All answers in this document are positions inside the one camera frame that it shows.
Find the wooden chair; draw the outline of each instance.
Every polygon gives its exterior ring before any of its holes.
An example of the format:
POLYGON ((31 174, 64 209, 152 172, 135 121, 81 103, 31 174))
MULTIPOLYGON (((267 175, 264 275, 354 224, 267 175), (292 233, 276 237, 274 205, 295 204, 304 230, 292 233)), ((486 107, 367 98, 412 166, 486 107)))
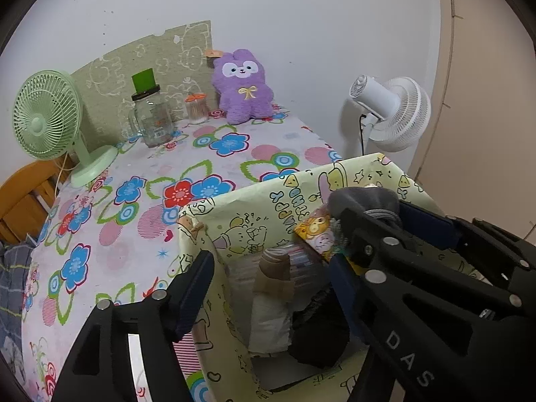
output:
MULTIPOLYGON (((63 163, 63 157, 56 159, 63 163)), ((67 157, 65 169, 73 166, 67 157)), ((54 161, 36 161, 15 172, 0 187, 0 239, 17 244, 26 238, 26 233, 38 237, 47 218, 47 211, 38 201, 39 195, 48 207, 54 204, 54 187, 60 168, 54 161)), ((64 183, 69 172, 63 171, 60 182, 64 183)))

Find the white wall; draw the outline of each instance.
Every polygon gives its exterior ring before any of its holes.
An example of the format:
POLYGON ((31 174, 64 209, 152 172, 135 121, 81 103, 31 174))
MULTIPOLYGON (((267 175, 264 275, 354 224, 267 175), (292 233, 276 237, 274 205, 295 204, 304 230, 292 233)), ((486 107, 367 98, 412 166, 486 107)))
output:
MULTIPOLYGON (((276 100, 344 156, 360 153, 356 126, 338 123, 357 75, 410 76, 431 94, 439 0, 39 0, 0 56, 0 183, 31 161, 10 121, 26 77, 73 72, 130 41, 203 19, 212 21, 214 48, 251 49, 276 100)), ((392 158, 407 169, 413 153, 392 158)))

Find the gray cloth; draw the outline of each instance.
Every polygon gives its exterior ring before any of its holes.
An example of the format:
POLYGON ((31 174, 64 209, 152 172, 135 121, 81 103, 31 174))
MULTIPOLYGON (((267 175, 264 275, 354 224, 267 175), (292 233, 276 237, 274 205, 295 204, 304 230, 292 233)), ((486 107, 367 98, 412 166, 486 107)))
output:
POLYGON ((22 302, 33 249, 30 240, 8 248, 0 243, 0 352, 21 384, 22 302))
POLYGON ((328 199, 331 216, 340 218, 345 208, 355 213, 365 213, 393 228, 401 228, 398 216, 397 194, 385 188, 343 188, 334 191, 328 199))

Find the plush toy ear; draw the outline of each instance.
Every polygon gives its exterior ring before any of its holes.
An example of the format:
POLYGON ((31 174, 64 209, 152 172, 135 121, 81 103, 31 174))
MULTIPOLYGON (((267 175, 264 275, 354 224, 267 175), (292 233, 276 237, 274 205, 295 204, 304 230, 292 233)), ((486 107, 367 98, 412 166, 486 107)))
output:
POLYGON ((246 50, 244 48, 240 48, 238 50, 235 50, 235 52, 233 53, 233 56, 235 58, 235 60, 256 60, 255 56, 253 55, 253 53, 249 50, 246 50))
POLYGON ((234 60, 231 53, 223 53, 223 56, 219 57, 218 59, 214 59, 214 68, 217 68, 231 60, 234 60))

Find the stuffed animal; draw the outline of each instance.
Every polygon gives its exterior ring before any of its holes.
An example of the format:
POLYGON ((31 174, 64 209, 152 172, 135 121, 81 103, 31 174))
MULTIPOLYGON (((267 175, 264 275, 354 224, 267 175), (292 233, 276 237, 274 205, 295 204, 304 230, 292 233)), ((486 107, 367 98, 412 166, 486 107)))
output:
POLYGON ((220 93, 220 109, 232 125, 249 118, 273 115, 273 91, 264 81, 264 68, 249 50, 224 53, 214 62, 212 84, 220 93))

